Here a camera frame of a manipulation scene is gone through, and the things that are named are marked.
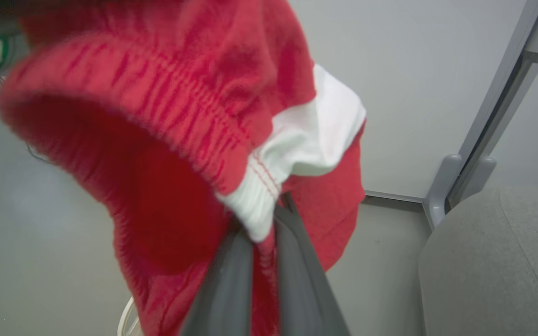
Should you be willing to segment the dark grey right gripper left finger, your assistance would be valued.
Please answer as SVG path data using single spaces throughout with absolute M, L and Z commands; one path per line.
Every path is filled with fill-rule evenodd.
M 249 336 L 254 245 L 231 223 L 186 315 L 182 336 Z

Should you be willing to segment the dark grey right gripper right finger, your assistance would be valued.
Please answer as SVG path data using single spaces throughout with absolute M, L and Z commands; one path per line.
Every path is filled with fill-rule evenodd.
M 275 208 L 282 336 L 348 336 L 342 312 L 293 196 Z

